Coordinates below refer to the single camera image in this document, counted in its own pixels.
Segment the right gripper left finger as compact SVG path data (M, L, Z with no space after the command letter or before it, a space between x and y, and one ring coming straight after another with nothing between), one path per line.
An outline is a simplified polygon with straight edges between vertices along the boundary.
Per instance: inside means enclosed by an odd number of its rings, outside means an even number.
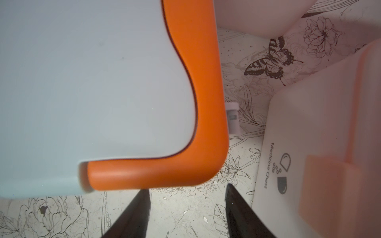
M148 189L141 189L102 238L145 238L151 199Z

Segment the blue orange first aid box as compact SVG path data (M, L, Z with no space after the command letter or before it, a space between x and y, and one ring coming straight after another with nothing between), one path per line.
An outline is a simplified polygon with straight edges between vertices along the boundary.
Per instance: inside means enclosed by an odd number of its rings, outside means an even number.
M213 1L1 1L1 197L197 185L228 147Z

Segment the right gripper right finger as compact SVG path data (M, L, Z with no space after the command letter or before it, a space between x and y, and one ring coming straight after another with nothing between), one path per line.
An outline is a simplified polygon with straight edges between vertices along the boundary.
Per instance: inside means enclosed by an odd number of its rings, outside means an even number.
M231 238L273 238L274 235L263 224L252 208L229 183L225 193L226 219Z

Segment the beige pink first aid box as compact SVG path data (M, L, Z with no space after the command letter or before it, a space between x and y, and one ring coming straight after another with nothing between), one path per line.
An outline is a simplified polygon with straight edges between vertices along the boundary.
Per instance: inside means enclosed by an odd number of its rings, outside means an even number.
M287 32L314 4L310 0L217 0L217 26L263 38Z

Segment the white pink medicine chest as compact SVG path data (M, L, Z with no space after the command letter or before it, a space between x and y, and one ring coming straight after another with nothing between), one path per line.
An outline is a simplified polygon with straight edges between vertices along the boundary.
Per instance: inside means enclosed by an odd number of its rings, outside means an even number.
M278 238L380 237L380 40L273 96L252 208Z

